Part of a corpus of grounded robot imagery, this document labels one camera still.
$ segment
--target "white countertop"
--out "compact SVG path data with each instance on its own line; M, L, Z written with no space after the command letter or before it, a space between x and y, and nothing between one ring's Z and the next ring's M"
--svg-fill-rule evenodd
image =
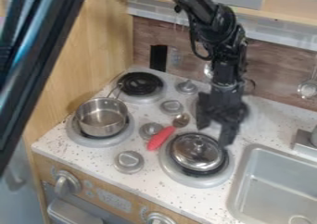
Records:
M227 182L215 188L189 188L171 180L163 172L159 166L158 151L149 152L146 150L146 143L139 137L140 126L150 121L170 125L172 120L171 117L162 114L158 109L154 110L155 113L153 113L153 108L159 108L162 101L177 98L185 105L185 111L188 112L188 107L197 98L194 95L181 95L175 91L174 84L177 81L184 81L184 78L153 70L151 72L155 72L164 79L170 79L167 96L149 105L126 103L134 117L135 128L133 135L124 143L109 148L81 146L67 136L66 123L60 123L34 143L32 150L140 195L200 223L240 223L230 215L225 204L234 175ZM200 91L209 89L207 84L198 81L195 81L195 84L198 85ZM110 88L110 85L107 86L97 96L106 96ZM290 146L297 129L311 131L317 124L316 112L254 96L246 97L245 102L251 108L251 116L243 124L235 143L229 147L235 157L235 171L246 146L260 143L277 150L294 153ZM178 131L197 131L195 120L192 118L191 123L186 128ZM216 126L211 126L202 132L216 137L219 130ZM114 157L119 152L126 150L136 151L144 157L146 164L140 172L125 175L113 167Z

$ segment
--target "cable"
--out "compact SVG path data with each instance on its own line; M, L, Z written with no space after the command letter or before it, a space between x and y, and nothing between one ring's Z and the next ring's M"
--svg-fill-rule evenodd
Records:
M198 53L197 48L196 48L196 28L195 28L195 23L194 23L194 18L190 13L187 13L188 16L188 21L189 21L189 39L190 39L190 46L192 48L192 51L194 55L202 60L205 61L211 61L212 55L209 54L207 56L202 56L201 54Z

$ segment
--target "sink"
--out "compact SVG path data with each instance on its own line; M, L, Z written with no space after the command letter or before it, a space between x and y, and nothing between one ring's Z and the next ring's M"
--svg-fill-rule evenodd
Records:
M246 224L316 224L317 163L251 145L242 155L227 208Z

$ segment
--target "control knob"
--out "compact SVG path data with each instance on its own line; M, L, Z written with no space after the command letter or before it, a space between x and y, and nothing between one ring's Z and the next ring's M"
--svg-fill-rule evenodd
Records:
M66 170L60 170L56 175L55 193L59 197L65 197L68 194L79 193L82 190L81 183L76 177Z
M176 222L160 213L150 213L147 216L146 224L176 224Z

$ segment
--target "metal pot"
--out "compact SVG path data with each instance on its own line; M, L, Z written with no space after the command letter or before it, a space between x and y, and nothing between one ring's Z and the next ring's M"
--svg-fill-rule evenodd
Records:
M94 137L108 137L123 129L128 108L118 100L119 93L115 99L109 98L117 87L107 97L89 100L78 107L75 118L84 133Z
M211 137L192 132L170 141L170 155L186 171L207 174L223 165L225 151Z

